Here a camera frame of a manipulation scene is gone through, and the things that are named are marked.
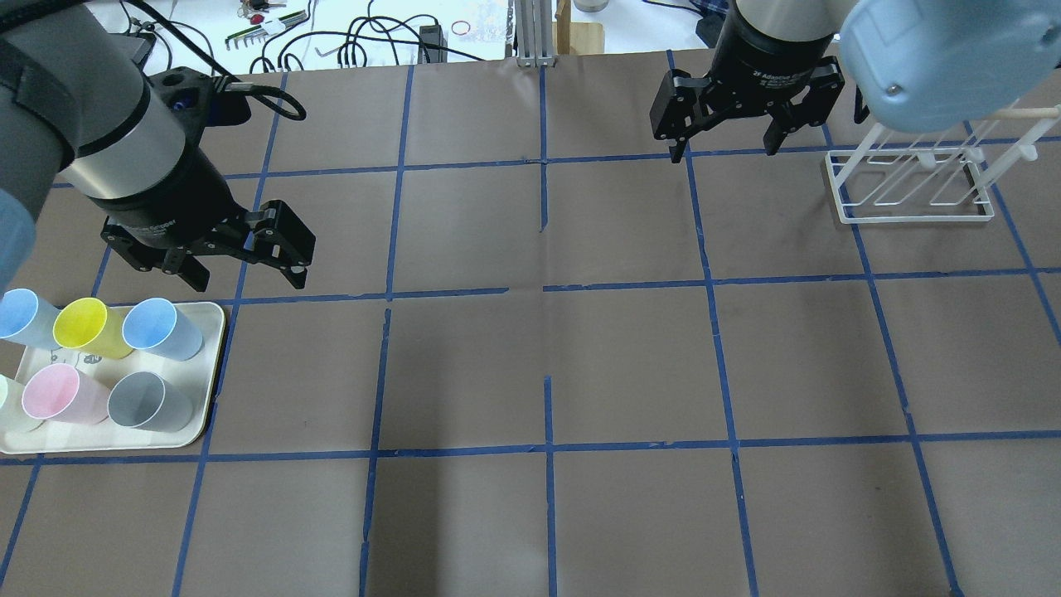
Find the blue tape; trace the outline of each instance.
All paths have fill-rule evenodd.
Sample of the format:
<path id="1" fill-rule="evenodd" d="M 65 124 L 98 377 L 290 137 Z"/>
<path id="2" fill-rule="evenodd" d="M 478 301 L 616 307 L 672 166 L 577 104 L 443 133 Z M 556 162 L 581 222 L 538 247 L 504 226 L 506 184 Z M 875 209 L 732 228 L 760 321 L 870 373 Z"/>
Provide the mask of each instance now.
<path id="1" fill-rule="evenodd" d="M 566 283 L 543 285 L 543 292 L 581 292 L 586 289 L 637 289 L 642 287 L 689 287 L 707 285 L 702 279 L 675 279 L 664 281 L 628 281 L 602 283 Z"/>
<path id="2" fill-rule="evenodd" d="M 103 273 L 107 270 L 107 261 L 110 260 L 110 245 L 103 248 L 103 257 L 100 259 L 100 268 L 95 270 L 95 281 L 92 282 L 92 293 L 89 296 L 100 295 L 100 285 L 103 284 Z"/>
<path id="3" fill-rule="evenodd" d="M 1043 312 L 1046 314 L 1046 319 L 1049 321 L 1050 330 L 1054 332 L 1054 339 L 1057 341 L 1058 346 L 1061 347 L 1061 326 L 1058 324 L 1058 317 L 1054 312 L 1053 305 L 1050 304 L 1049 297 L 1046 295 L 1046 288 L 1043 286 L 1043 280 L 1039 278 L 1039 270 L 1036 269 L 1036 265 L 1031 261 L 1031 254 L 1028 252 L 1028 248 L 1025 246 L 1024 240 L 1016 230 L 1016 223 L 1013 221 L 1013 215 L 1010 213 L 1009 207 L 1006 205 L 1006 197 L 1003 196 L 1002 190 L 998 189 L 997 185 L 991 185 L 991 190 L 994 191 L 995 198 L 998 199 L 998 210 L 1002 211 L 1003 217 L 1006 218 L 1006 225 L 1009 226 L 1009 231 L 1013 234 L 1013 241 L 1016 243 L 1016 249 L 1021 252 L 1021 258 L 1024 259 L 1024 264 L 1027 267 L 1025 273 L 1031 276 L 1031 283 L 1034 284 L 1036 293 L 1039 294 L 1039 302 L 1043 305 Z"/>
<path id="4" fill-rule="evenodd" d="M 458 289 L 406 289 L 395 292 L 395 298 L 433 298 L 445 296 L 483 296 L 486 294 L 504 294 L 507 286 L 498 287 L 464 287 Z"/>
<path id="5" fill-rule="evenodd" d="M 361 559 L 359 561 L 358 595 L 364 596 L 368 585 L 369 534 L 372 530 L 372 512 L 376 508 L 376 473 L 379 469 L 380 433 L 383 427 L 383 396 L 387 382 L 387 353 L 390 347 L 390 309 L 383 312 L 383 336 L 380 340 L 380 365 L 376 373 L 376 409 L 372 414 L 372 439 L 368 460 L 368 479 L 365 482 L 365 515 L 361 530 Z"/>
<path id="6" fill-rule="evenodd" d="M 556 567 L 556 467 L 553 450 L 553 377 L 545 376 L 545 520 L 549 550 L 549 597 L 557 597 Z"/>
<path id="7" fill-rule="evenodd" d="M 541 126 L 539 138 L 541 139 L 541 228 L 544 230 L 549 225 L 549 144 L 546 141 L 546 120 L 545 120 L 545 69 L 538 67 L 538 107 L 540 113 L 538 122 Z"/>
<path id="8" fill-rule="evenodd" d="M 1025 269 L 959 269 L 956 271 L 900 271 L 890 274 L 874 273 L 876 279 L 923 279 L 942 277 L 981 277 L 981 276 L 1015 276 L 1025 275 Z"/>
<path id="9" fill-rule="evenodd" d="M 674 68 L 674 52 L 667 50 L 667 64 Z M 733 405 L 730 400 L 729 377 L 726 370 L 726 356 L 723 350 L 723 337 L 718 328 L 718 312 L 716 310 L 715 288 L 711 275 L 711 263 L 708 261 L 707 243 L 703 236 L 703 221 L 700 217 L 700 198 L 696 187 L 696 173 L 693 170 L 694 152 L 685 154 L 685 174 L 689 177 L 689 193 L 692 201 L 693 222 L 696 226 L 696 241 L 700 251 L 700 264 L 703 267 L 703 279 L 707 281 L 708 312 L 711 319 L 711 335 L 715 346 L 715 364 L 718 368 L 718 382 L 723 396 L 723 410 L 726 415 L 726 436 L 730 450 L 730 462 L 733 471 L 733 491 L 736 498 L 737 520 L 741 526 L 741 543 L 744 548 L 744 562 L 748 574 L 748 590 L 751 597 L 759 597 L 759 580 L 755 574 L 755 558 L 751 548 L 751 530 L 748 525 L 748 509 L 744 499 L 744 476 L 741 473 L 741 445 L 733 420 Z"/>
<path id="10" fill-rule="evenodd" d="M 715 285 L 756 284 L 756 283 L 807 283 L 816 281 L 852 281 L 866 279 L 863 274 L 832 274 L 807 276 L 762 276 L 732 277 L 712 280 Z"/>
<path id="11" fill-rule="evenodd" d="M 288 88 L 288 73 L 283 73 L 280 77 L 280 89 Z M 280 112 L 275 112 L 273 115 L 273 125 L 269 127 L 268 142 L 265 144 L 265 156 L 262 158 L 262 169 L 258 177 L 258 188 L 255 190 L 255 205 L 254 209 L 257 210 L 261 206 L 262 192 L 265 188 L 265 178 L 268 173 L 269 161 L 273 158 L 273 146 L 276 143 L 276 130 L 280 124 Z M 246 261 L 240 263 L 240 277 L 236 282 L 236 296 L 233 301 L 236 302 L 232 306 L 232 315 L 228 321 L 228 336 L 225 340 L 225 351 L 222 357 L 221 367 L 218 372 L 218 383 L 214 390 L 214 397 L 220 397 L 222 388 L 224 387 L 225 374 L 228 371 L 228 362 L 231 356 L 232 341 L 236 338 L 236 322 L 240 316 L 240 300 L 243 298 L 243 284 L 246 281 L 247 275 L 247 263 Z M 198 497 L 199 493 L 203 491 L 203 477 L 206 473 L 206 464 L 208 457 L 210 455 L 210 442 L 213 440 L 213 431 L 216 428 L 218 423 L 218 404 L 214 401 L 212 407 L 210 403 L 207 403 L 208 408 L 211 408 L 209 422 L 206 427 L 206 432 L 203 434 L 203 447 L 199 450 L 198 463 L 195 467 L 195 481 L 192 484 L 192 495 L 188 503 L 188 516 L 185 520 L 185 530 L 180 537 L 180 551 L 177 554 L 177 567 L 173 575 L 173 591 L 171 592 L 172 597 L 178 597 L 180 595 L 180 585 L 185 579 L 185 564 L 188 562 L 188 548 L 191 545 L 192 540 L 192 529 L 195 526 L 195 513 L 198 511 Z"/>
<path id="12" fill-rule="evenodd" d="M 22 523 L 25 522 L 25 513 L 30 509 L 30 499 L 33 497 L 33 489 L 37 486 L 37 476 L 40 475 L 40 463 L 44 460 L 42 454 L 38 454 L 33 462 L 33 470 L 30 471 L 30 480 L 25 484 L 25 492 L 22 493 L 22 504 L 18 507 L 18 516 L 15 517 L 15 526 L 11 529 L 11 537 L 7 539 L 7 549 L 3 554 L 3 562 L 0 562 L 0 586 L 7 578 L 7 568 L 11 566 L 11 559 L 15 556 L 15 544 L 18 543 L 18 535 L 22 531 Z"/>
<path id="13" fill-rule="evenodd" d="M 884 308 L 881 304 L 881 295 L 876 288 L 873 268 L 869 262 L 869 254 L 866 252 L 866 243 L 863 241 L 862 230 L 858 224 L 851 224 L 851 233 L 854 235 L 855 245 L 858 247 L 858 257 L 862 260 L 863 268 L 866 271 L 866 283 L 869 285 L 870 298 L 873 301 L 873 311 L 876 313 L 877 327 L 881 329 L 881 336 L 884 339 L 885 352 L 888 355 L 888 365 L 891 367 L 891 376 L 895 384 L 895 391 L 899 394 L 899 403 L 906 420 L 906 429 L 909 434 L 910 445 L 914 449 L 914 459 L 917 462 L 918 475 L 921 477 L 921 487 L 925 494 L 925 502 L 928 506 L 928 516 L 932 519 L 933 531 L 936 533 L 936 543 L 939 545 L 940 557 L 943 560 L 943 569 L 946 573 L 946 580 L 952 594 L 961 595 L 958 585 L 958 578 L 954 572 L 954 563 L 951 560 L 951 549 L 946 543 L 946 535 L 943 532 L 943 524 L 940 521 L 939 508 L 936 505 L 936 495 L 932 488 L 932 480 L 928 478 L 928 470 L 925 466 L 924 455 L 921 452 L 921 443 L 918 440 L 917 426 L 914 424 L 914 416 L 910 415 L 910 403 L 906 396 L 906 386 L 903 376 L 899 371 L 899 359 L 895 357 L 895 348 L 891 341 L 891 333 L 888 330 L 888 321 L 884 315 Z"/>
<path id="14" fill-rule="evenodd" d="M 671 159 L 666 153 L 631 153 L 620 155 L 590 155 L 579 157 L 551 157 L 550 163 L 589 163 L 596 161 L 638 161 L 642 159 Z"/>
<path id="15" fill-rule="evenodd" d="M 741 440 L 741 447 L 849 446 L 866 444 L 901 444 L 909 436 L 849 436 L 842 438 L 769 438 Z"/>
<path id="16" fill-rule="evenodd" d="M 530 163 L 538 163 L 538 159 L 502 159 L 498 161 L 457 161 L 453 163 L 420 163 L 420 164 L 410 164 L 405 166 L 406 171 L 410 170 L 462 170 L 466 168 L 502 168 L 508 165 L 527 165 Z"/>
<path id="17" fill-rule="evenodd" d="M 293 176 L 331 176 L 333 174 L 365 174 L 370 172 L 397 172 L 397 165 L 362 165 L 359 168 L 326 168 L 321 170 L 283 170 L 269 172 L 269 178 L 288 178 Z"/>
<path id="18" fill-rule="evenodd" d="M 405 77 L 405 100 L 401 112 L 401 137 L 398 141 L 398 169 L 395 175 L 395 201 L 390 212 L 390 244 L 387 248 L 387 301 L 395 291 L 395 258 L 398 253 L 398 221 L 401 216 L 401 186 L 405 177 L 405 143 L 408 140 L 408 111 L 413 100 L 413 67 Z"/>

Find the grid square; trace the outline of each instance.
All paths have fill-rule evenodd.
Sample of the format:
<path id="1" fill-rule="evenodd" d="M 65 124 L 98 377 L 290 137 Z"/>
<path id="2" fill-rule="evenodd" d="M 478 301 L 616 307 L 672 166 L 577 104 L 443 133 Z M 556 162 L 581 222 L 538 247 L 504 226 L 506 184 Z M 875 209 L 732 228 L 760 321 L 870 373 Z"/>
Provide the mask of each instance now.
<path id="1" fill-rule="evenodd" d="M 694 160 L 715 279 L 862 273 L 815 152 Z"/>
<path id="2" fill-rule="evenodd" d="M 1028 277 L 877 287 L 920 433 L 1061 428 L 1061 349 Z"/>
<path id="3" fill-rule="evenodd" d="M 41 468 L 4 595 L 169 595 L 194 480 L 194 463 Z"/>
<path id="4" fill-rule="evenodd" d="M 417 65 L 405 163 L 538 159 L 538 69 L 515 59 Z"/>
<path id="5" fill-rule="evenodd" d="M 282 75 L 275 72 L 241 74 L 240 80 L 279 87 Z M 293 94 L 296 100 L 302 99 L 298 93 Z M 199 147 L 222 174 L 248 174 L 262 171 L 265 147 L 268 146 L 276 112 L 254 99 L 248 99 L 247 104 L 250 105 L 250 120 L 237 126 L 212 126 L 203 131 Z"/>
<path id="6" fill-rule="evenodd" d="M 685 169 L 661 159 L 549 169 L 549 283 L 702 279 Z"/>
<path id="7" fill-rule="evenodd" d="M 37 242 L 8 287 L 29 287 L 62 308 L 88 296 L 106 244 L 106 214 L 81 191 L 52 189 L 37 218 Z"/>
<path id="8" fill-rule="evenodd" d="M 180 594 L 356 595 L 366 460 L 211 462 Z"/>
<path id="9" fill-rule="evenodd" d="M 666 71 L 663 52 L 557 60 L 545 70 L 549 156 L 666 155 L 648 121 Z"/>
<path id="10" fill-rule="evenodd" d="M 560 595 L 747 595 L 730 453 L 556 455 Z"/>
<path id="11" fill-rule="evenodd" d="M 540 291 L 395 303 L 380 446 L 541 443 L 542 328 Z"/>
<path id="12" fill-rule="evenodd" d="M 410 68 L 289 74 L 288 92 L 307 117 L 280 119 L 269 171 L 396 165 Z"/>
<path id="13" fill-rule="evenodd" d="M 984 223 L 882 224 L 859 230 L 875 273 L 1024 268 L 1001 213 Z"/>
<path id="14" fill-rule="evenodd" d="M 540 286 L 537 165 L 406 172 L 395 289 Z"/>
<path id="15" fill-rule="evenodd" d="M 864 281 L 715 288 L 742 438 L 906 434 Z"/>
<path id="16" fill-rule="evenodd" d="M 711 62 L 714 57 L 714 50 L 679 50 L 674 53 L 674 64 L 676 68 L 684 70 L 693 76 L 703 76 L 711 69 Z M 656 85 L 651 89 L 655 92 L 658 88 L 659 81 L 656 82 Z M 770 120 L 770 117 L 765 115 L 760 118 L 734 118 L 726 120 L 711 130 L 696 135 L 690 140 L 689 144 L 695 151 L 763 150 L 763 135 L 769 127 Z M 822 134 L 820 126 L 803 126 L 795 134 L 789 135 L 781 146 L 824 147 L 825 136 Z"/>
<path id="17" fill-rule="evenodd" d="M 1040 274 L 1039 279 L 1046 289 L 1046 298 L 1054 308 L 1054 315 L 1061 317 L 1061 274 Z"/>
<path id="18" fill-rule="evenodd" d="M 14 343 L 0 341 L 0 375 L 14 380 L 18 365 L 22 363 L 25 347 Z"/>
<path id="19" fill-rule="evenodd" d="M 254 207 L 258 180 L 228 180 L 228 186 L 237 203 L 247 209 Z M 103 282 L 100 284 L 100 300 L 107 303 L 138 303 L 152 296 L 164 296 L 170 301 L 215 301 L 236 296 L 236 285 L 240 279 L 242 264 L 239 259 L 224 254 L 197 259 L 210 269 L 210 281 L 206 292 L 198 292 L 179 277 L 166 275 L 159 269 L 139 271 L 120 254 L 111 252 L 103 271 Z M 269 267 L 247 265 L 247 274 L 249 275 L 250 269 L 257 268 Z M 268 273 L 283 279 L 278 271 Z"/>
<path id="20" fill-rule="evenodd" d="M 241 308 L 210 451 L 370 447 L 383 311 L 380 302 Z"/>
<path id="21" fill-rule="evenodd" d="M 269 178 L 262 203 L 281 198 L 317 236 L 306 288 L 295 289 L 272 267 L 248 267 L 244 296 L 382 293 L 395 174 L 330 174 Z"/>
<path id="22" fill-rule="evenodd" d="M 1057 593 L 1061 441 L 933 442 L 922 450 L 964 593 Z"/>
<path id="23" fill-rule="evenodd" d="M 546 294 L 559 443 L 726 438 L 702 287 Z"/>
<path id="24" fill-rule="evenodd" d="M 543 455 L 380 461 L 372 597 L 546 595 Z"/>
<path id="25" fill-rule="evenodd" d="M 11 538 L 32 471 L 33 467 L 29 466 L 0 468 L 0 508 L 3 508 L 3 514 L 0 514 L 0 538 Z"/>
<path id="26" fill-rule="evenodd" d="M 741 451 L 763 595 L 945 595 L 910 446 Z"/>
<path id="27" fill-rule="evenodd" d="M 1039 143 L 1038 148 L 1039 159 L 1017 161 L 999 179 L 998 188 L 1031 261 L 1038 267 L 1059 267 L 1061 208 L 1056 190 L 1061 185 L 1061 173 L 1051 164 L 1061 163 L 1061 143 Z M 1002 220 L 1002 214 L 995 218 Z"/>

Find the white tray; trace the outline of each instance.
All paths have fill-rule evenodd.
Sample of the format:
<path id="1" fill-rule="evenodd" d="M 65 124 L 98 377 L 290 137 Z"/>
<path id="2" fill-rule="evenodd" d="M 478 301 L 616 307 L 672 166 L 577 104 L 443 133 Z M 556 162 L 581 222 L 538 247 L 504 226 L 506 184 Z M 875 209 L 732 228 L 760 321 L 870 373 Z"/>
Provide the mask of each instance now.
<path id="1" fill-rule="evenodd" d="M 132 308 L 115 308 L 128 312 Z M 203 434 L 206 416 L 213 392 L 213 382 L 218 372 L 225 336 L 225 312 L 214 303 L 181 303 L 177 310 L 188 316 L 203 332 L 203 349 L 187 362 L 172 362 L 141 351 L 124 359 L 101 359 L 100 357 L 60 349 L 42 351 L 27 349 L 22 363 L 18 366 L 15 381 L 25 385 L 45 367 L 52 363 L 65 363 L 84 371 L 100 381 L 107 388 L 114 388 L 119 380 L 137 371 L 152 371 L 174 384 L 192 400 L 192 419 L 179 432 L 145 432 L 129 429 L 116 424 L 110 419 L 95 425 L 74 425 L 46 421 L 40 427 L 18 434 L 0 431 L 0 452 L 4 454 L 37 454 L 53 452 L 85 452 L 105 450 L 174 449 L 186 446 Z"/>

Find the gray cup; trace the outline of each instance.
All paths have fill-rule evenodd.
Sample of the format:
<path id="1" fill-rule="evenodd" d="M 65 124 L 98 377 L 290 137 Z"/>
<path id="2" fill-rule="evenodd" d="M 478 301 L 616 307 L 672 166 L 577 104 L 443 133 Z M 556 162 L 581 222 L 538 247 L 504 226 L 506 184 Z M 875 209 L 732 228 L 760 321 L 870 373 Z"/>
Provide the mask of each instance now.
<path id="1" fill-rule="evenodd" d="M 158 374 L 141 371 L 115 386 L 107 414 L 122 427 L 179 432 L 192 419 L 192 402 Z"/>

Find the wire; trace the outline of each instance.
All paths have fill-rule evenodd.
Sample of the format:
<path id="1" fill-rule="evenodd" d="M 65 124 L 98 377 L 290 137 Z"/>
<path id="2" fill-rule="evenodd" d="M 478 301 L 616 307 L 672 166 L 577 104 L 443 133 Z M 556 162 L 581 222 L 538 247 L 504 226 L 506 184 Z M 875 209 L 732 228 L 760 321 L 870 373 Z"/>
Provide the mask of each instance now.
<path id="1" fill-rule="evenodd" d="M 265 72 L 276 71 L 276 65 L 273 64 L 273 60 L 271 60 L 267 57 L 265 57 L 265 49 L 268 48 L 269 43 L 272 43 L 276 39 L 279 39 L 280 37 L 282 37 L 283 35 L 285 35 L 289 31 L 295 29 L 296 27 L 302 24 L 303 22 L 307 22 L 307 21 L 311 20 L 313 18 L 312 10 L 313 10 L 314 3 L 315 3 L 315 0 L 308 0 L 306 2 L 306 18 L 305 19 L 296 22 L 295 24 L 289 27 L 288 29 L 284 29 L 280 33 L 277 33 L 276 35 L 269 37 L 268 39 L 265 40 L 265 43 L 262 43 L 262 55 L 250 62 L 250 68 L 248 69 L 249 72 L 254 72 L 255 71 L 255 65 L 258 63 L 259 59 L 261 59 L 262 69 Z"/>
<path id="2" fill-rule="evenodd" d="M 125 2 L 118 0 L 118 5 L 122 7 L 122 12 L 125 13 L 125 35 L 133 33 L 133 17 L 129 16 L 128 8 L 125 7 Z"/>
<path id="3" fill-rule="evenodd" d="M 214 53 L 213 53 L 213 45 L 210 43 L 210 38 L 207 37 L 205 33 L 203 33 L 202 31 L 195 29 L 194 27 L 192 27 L 192 25 L 190 25 L 190 24 L 188 24 L 186 22 L 180 22 L 180 21 L 175 21 L 175 20 L 171 20 L 170 22 L 172 22 L 173 24 L 175 24 L 177 27 L 182 27 L 185 29 L 190 29 L 190 30 L 194 31 L 195 33 L 198 33 L 199 37 L 202 37 L 203 40 L 206 41 L 206 48 L 207 48 L 207 51 L 210 52 L 210 57 L 211 58 L 215 58 L 216 57 L 214 55 Z M 208 63 L 207 66 L 210 67 L 210 74 L 213 74 L 216 71 L 216 69 L 213 68 L 213 65 L 211 65 L 211 64 Z"/>
<path id="4" fill-rule="evenodd" d="M 294 43 L 295 41 L 298 41 L 299 39 L 302 39 L 302 38 L 306 38 L 306 37 L 310 37 L 311 35 L 341 35 L 341 36 L 344 36 L 344 37 L 347 37 L 347 38 L 350 38 L 350 37 L 353 36 L 352 34 L 346 33 L 345 31 L 311 31 L 309 33 L 303 33 L 303 34 L 298 35 L 298 36 L 294 37 L 293 39 L 289 40 L 288 45 L 284 46 L 282 50 L 280 50 L 280 54 L 281 55 L 285 54 L 288 52 L 288 48 L 292 43 Z M 361 39 L 364 39 L 366 41 L 392 41 L 394 43 L 405 43 L 405 45 L 410 45 L 410 46 L 423 46 L 424 48 L 428 48 L 428 49 L 431 49 L 431 50 L 441 50 L 443 52 L 449 52 L 451 54 L 456 54 L 458 56 L 465 56 L 466 58 L 471 58 L 473 60 L 483 60 L 484 59 L 484 58 L 481 58 L 481 57 L 479 57 L 476 55 L 469 54 L 467 52 L 462 52 L 459 50 L 454 50 L 452 48 L 446 48 L 446 47 L 442 47 L 442 46 L 438 46 L 436 43 L 429 43 L 428 41 L 422 41 L 421 42 L 421 41 L 412 41 L 412 40 L 408 40 L 408 39 L 393 39 L 392 40 L 392 39 L 386 39 L 386 38 L 383 38 L 383 37 L 365 37 L 365 36 L 362 36 Z"/>
<path id="5" fill-rule="evenodd" d="M 306 70 L 306 67 L 302 66 L 302 60 L 298 59 L 298 56 L 296 56 L 295 54 L 290 54 L 290 53 L 283 56 L 284 70 L 289 71 L 291 70 L 291 60 L 295 60 L 296 63 L 298 63 L 298 70 Z"/>
<path id="6" fill-rule="evenodd" d="M 703 16 L 703 13 L 701 13 L 700 11 L 697 11 L 696 8 L 693 8 L 692 6 L 680 6 L 678 4 L 667 4 L 665 2 L 656 2 L 656 0 L 641 0 L 641 1 L 644 2 L 645 4 L 651 4 L 654 6 L 664 6 L 666 8 L 678 8 L 680 11 L 689 11 L 690 13 L 693 13 L 694 15 L 699 16 L 699 17 Z"/>
<path id="7" fill-rule="evenodd" d="M 72 1 L 76 1 L 76 0 L 55 0 L 55 1 L 72 2 Z M 202 48 L 199 48 L 198 46 L 196 46 L 194 41 L 192 41 L 191 39 L 189 39 L 187 35 L 185 35 L 179 29 L 177 29 L 177 25 L 175 25 L 172 22 L 170 22 L 170 19 L 163 17 L 161 15 L 161 13 L 159 13 L 158 11 L 156 11 L 151 4 L 146 3 L 144 0 L 125 0 L 125 1 L 128 2 L 129 4 L 132 4 L 135 8 L 138 8 L 138 10 L 142 11 L 144 14 L 146 14 L 151 18 L 155 19 L 156 22 L 158 22 L 163 28 L 166 28 L 167 31 L 169 31 L 170 33 L 172 33 L 173 36 L 176 37 L 178 41 L 180 41 L 189 50 L 191 50 L 192 52 L 194 52 L 196 56 L 198 56 L 204 62 L 206 62 L 208 65 L 210 65 L 211 67 L 213 67 L 218 72 L 220 72 L 220 73 L 228 76 L 229 81 L 237 82 L 237 83 L 240 82 L 240 78 L 238 76 L 236 76 L 234 74 L 232 74 L 231 72 L 229 72 L 229 70 L 227 68 L 223 67 L 220 63 L 218 63 L 218 60 L 214 59 L 213 56 L 211 56 L 210 54 L 207 54 L 206 52 L 204 52 Z M 306 120 L 306 108 L 302 107 L 302 104 L 300 102 L 298 102 L 298 100 L 296 100 L 295 98 L 293 98 L 290 93 L 286 93 L 285 91 L 283 91 L 281 89 L 276 89 L 275 87 L 265 87 L 265 86 L 260 86 L 260 85 L 256 85 L 254 87 L 256 87 L 258 89 L 258 92 L 257 93 L 247 93 L 247 94 L 250 95 L 250 96 L 253 96 L 254 99 L 258 100 L 258 102 L 264 104 L 266 107 L 268 107 L 273 111 L 279 113 L 280 116 L 282 116 L 282 117 L 284 117 L 284 118 L 286 118 L 289 120 Z M 265 99 L 266 96 L 278 96 L 278 98 L 282 99 L 283 101 L 285 101 L 289 104 L 291 104 L 291 107 L 294 109 L 294 111 L 290 111 L 290 110 L 285 109 L 283 106 L 281 106 L 277 102 L 272 102 L 269 100 L 266 100 Z"/>

